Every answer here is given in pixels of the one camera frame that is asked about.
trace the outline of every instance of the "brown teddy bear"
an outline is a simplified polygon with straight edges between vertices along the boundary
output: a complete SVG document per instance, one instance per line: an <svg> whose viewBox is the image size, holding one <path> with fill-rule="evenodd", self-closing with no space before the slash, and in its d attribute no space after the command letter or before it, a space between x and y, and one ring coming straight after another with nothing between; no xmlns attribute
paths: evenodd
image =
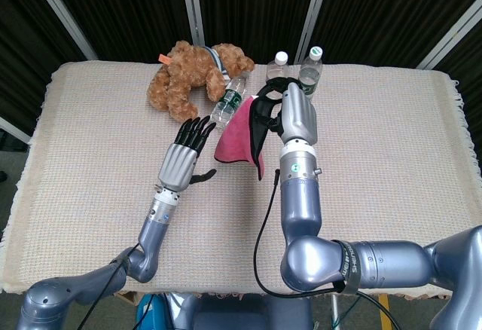
<svg viewBox="0 0 482 330"><path fill-rule="evenodd" d="M206 85L208 97L217 102L224 95L226 75L235 78L255 68L253 60L232 44L212 49L178 41L167 54L169 65L162 65L148 88L148 99L156 109L167 111L176 121L197 117L197 107L189 102L191 87Z"/></svg>

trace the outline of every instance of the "beige tablecloth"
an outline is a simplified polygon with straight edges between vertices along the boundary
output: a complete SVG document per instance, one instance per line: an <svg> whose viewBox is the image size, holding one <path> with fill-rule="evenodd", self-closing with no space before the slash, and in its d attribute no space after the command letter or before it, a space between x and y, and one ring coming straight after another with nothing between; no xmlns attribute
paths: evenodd
<svg viewBox="0 0 482 330"><path fill-rule="evenodd" d="M179 127L147 103L158 68L89 61L53 74L0 248L0 287L21 292L45 277L84 273L136 242ZM263 86L264 72L257 66L249 93ZM201 115L211 112L205 90L191 98ZM480 173L447 75L325 66L313 104L323 169L320 236L426 245L482 222ZM268 136L260 183L247 163L214 161L219 136L211 135L197 165L199 173L218 174L182 194L155 278L128 280L125 290L261 292L252 251L282 143ZM276 196L258 263L265 285L281 292L288 291L279 275L284 248ZM389 292L447 293L433 286Z"/></svg>

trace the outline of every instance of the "pink cloth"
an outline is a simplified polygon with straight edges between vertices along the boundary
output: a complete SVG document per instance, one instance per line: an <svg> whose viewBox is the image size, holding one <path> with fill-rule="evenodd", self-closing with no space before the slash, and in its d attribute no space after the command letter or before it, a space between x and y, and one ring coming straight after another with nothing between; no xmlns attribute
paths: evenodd
<svg viewBox="0 0 482 330"><path fill-rule="evenodd" d="M249 162L256 167L251 156L251 137L249 133L249 109L256 96L250 96L239 107L227 124L214 152L214 158L222 163ZM263 155L259 156L261 177L264 175Z"/></svg>

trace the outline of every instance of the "water bottle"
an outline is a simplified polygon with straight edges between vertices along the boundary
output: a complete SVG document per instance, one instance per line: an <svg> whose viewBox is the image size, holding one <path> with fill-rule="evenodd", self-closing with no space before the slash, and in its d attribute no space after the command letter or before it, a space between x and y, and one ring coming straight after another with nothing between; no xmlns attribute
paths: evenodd
<svg viewBox="0 0 482 330"><path fill-rule="evenodd" d="M284 51L276 53L274 61L268 64L266 69L266 81L272 78L287 78L289 76L289 69L286 63L288 62L288 54Z"/></svg>
<svg viewBox="0 0 482 330"><path fill-rule="evenodd" d="M224 129L241 105L248 76L248 72L243 72L227 84L226 92L211 113L211 120L216 123L217 128Z"/></svg>
<svg viewBox="0 0 482 330"><path fill-rule="evenodd" d="M318 84L319 76L322 73L323 50L320 46L313 46L310 55L303 61L300 68L298 80L303 87L303 92L311 100Z"/></svg>

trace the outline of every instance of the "bottle cap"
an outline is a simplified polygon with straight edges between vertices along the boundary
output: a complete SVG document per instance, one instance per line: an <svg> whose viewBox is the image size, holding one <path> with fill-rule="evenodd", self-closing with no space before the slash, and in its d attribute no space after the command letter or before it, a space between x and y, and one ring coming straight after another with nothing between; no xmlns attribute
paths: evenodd
<svg viewBox="0 0 482 330"><path fill-rule="evenodd" d="M274 58L274 62L277 65L285 65L288 62L288 54L284 51L278 51Z"/></svg>
<svg viewBox="0 0 482 330"><path fill-rule="evenodd" d="M313 46L310 50L310 59L318 61L322 58L323 49L320 46Z"/></svg>

